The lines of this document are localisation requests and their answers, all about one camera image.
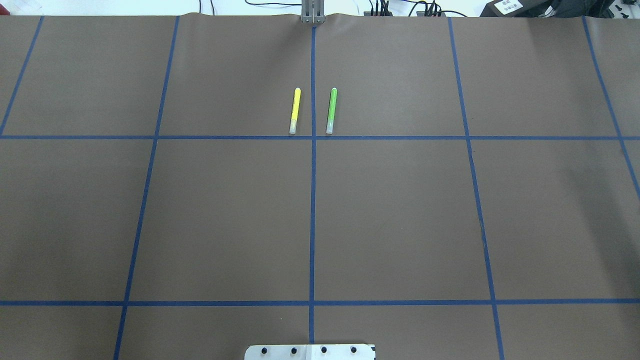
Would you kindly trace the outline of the yellow marker pen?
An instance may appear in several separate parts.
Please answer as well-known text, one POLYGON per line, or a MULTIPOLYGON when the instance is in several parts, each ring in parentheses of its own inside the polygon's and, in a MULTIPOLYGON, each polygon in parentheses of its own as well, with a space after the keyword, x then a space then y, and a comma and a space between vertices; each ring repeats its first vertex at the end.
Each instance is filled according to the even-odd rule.
POLYGON ((292 106, 291 106, 291 114, 289 121, 288 134, 295 135, 297 134, 297 125, 300 114, 300 105, 302 98, 302 89, 300 87, 296 87, 294 89, 294 94, 292 97, 292 106))

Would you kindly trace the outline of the green marker pen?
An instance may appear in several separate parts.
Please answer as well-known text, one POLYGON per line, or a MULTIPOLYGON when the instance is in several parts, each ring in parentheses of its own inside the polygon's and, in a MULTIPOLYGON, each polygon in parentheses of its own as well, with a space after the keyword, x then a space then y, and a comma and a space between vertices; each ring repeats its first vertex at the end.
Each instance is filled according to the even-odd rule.
POLYGON ((334 132, 334 123, 336 118, 336 108, 338 105, 338 89, 333 87, 330 89, 329 102, 327 105, 327 121, 326 134, 332 135, 334 132))

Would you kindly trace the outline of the brown paper table cover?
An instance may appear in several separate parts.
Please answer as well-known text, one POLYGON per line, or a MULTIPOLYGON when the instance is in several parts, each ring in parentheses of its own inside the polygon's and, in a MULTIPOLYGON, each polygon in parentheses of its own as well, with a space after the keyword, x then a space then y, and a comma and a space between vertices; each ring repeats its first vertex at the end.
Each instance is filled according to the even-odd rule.
POLYGON ((2 16, 1 358, 279 344, 637 360, 638 19, 2 16))

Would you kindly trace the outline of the black box white label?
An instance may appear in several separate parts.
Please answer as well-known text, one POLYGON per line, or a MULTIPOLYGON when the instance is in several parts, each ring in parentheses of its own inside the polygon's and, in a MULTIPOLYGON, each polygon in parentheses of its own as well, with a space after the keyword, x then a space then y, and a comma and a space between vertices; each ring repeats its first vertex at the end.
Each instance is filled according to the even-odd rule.
POLYGON ((539 18, 553 9, 553 0, 492 0, 480 18, 539 18))

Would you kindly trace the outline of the aluminium frame post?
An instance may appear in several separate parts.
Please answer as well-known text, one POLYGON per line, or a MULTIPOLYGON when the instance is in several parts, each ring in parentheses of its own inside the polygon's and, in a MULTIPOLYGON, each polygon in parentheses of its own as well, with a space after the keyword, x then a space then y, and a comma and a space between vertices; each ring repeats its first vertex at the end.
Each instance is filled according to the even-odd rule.
POLYGON ((324 0, 302 0, 301 1, 301 22, 304 24, 319 25, 324 23, 325 1, 324 0))

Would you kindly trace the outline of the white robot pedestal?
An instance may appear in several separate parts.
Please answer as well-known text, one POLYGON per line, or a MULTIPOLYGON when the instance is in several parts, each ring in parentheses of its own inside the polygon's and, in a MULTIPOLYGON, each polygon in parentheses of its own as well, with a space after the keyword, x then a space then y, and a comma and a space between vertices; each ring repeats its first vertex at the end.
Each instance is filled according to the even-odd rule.
POLYGON ((245 360, 375 360, 372 344, 264 344, 251 345, 245 360))

